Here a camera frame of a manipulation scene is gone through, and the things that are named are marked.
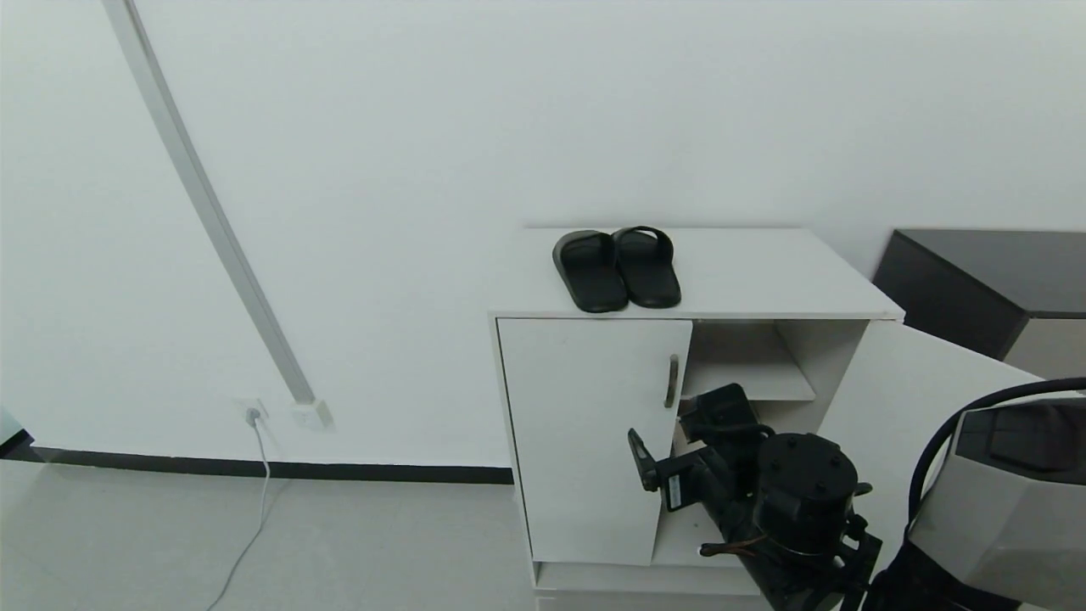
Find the black slipper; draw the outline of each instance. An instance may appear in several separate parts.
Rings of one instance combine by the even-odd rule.
[[[629,298],[615,255],[614,240],[599,231],[573,231],[554,244],[554,265],[581,310],[598,314],[626,308]]]
[[[667,233],[642,225],[619,229],[613,237],[630,301],[642,308],[671,308],[682,300],[671,266],[674,246]]]

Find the cabinet handle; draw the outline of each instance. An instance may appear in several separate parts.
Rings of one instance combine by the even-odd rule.
[[[671,370],[668,373],[668,394],[664,397],[664,408],[671,409],[675,402],[675,385],[679,384],[679,355],[671,355]]]

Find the power outlet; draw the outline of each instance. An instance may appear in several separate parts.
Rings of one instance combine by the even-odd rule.
[[[264,408],[264,403],[256,398],[249,397],[235,397],[233,407],[237,408],[238,413],[241,418],[245,418],[245,413],[249,410],[256,410],[261,412],[261,420],[268,419],[268,411]]]

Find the black furniture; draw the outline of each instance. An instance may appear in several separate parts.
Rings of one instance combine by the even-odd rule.
[[[911,328],[1041,378],[1086,374],[1086,233],[897,229],[874,283]]]

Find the white power cord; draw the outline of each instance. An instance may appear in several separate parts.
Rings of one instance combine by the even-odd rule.
[[[249,539],[249,545],[245,546],[245,549],[241,550],[241,555],[238,556],[238,560],[236,560],[233,562],[233,567],[230,568],[230,573],[226,576],[226,583],[223,584],[222,591],[218,593],[218,596],[215,597],[215,601],[207,607],[206,611],[211,611],[212,609],[214,609],[215,606],[218,604],[220,600],[223,600],[223,597],[226,596],[226,589],[230,587],[230,581],[233,580],[233,573],[235,571],[238,570],[238,565],[241,564],[241,559],[245,557],[245,553],[249,552],[249,548],[253,547],[253,543],[256,540],[256,537],[261,536],[261,531],[264,530],[264,520],[265,518],[267,518],[264,511],[264,504],[265,500],[267,499],[268,482],[272,480],[272,468],[268,467],[268,459],[264,455],[264,441],[261,438],[261,430],[256,428],[256,421],[260,420],[260,418],[261,418],[260,410],[250,408],[249,411],[245,412],[245,422],[249,423],[249,427],[253,428],[253,433],[256,434],[256,445],[261,447],[261,462],[264,463],[264,489],[261,491],[260,522],[257,523],[256,532],[253,533],[253,538]]]

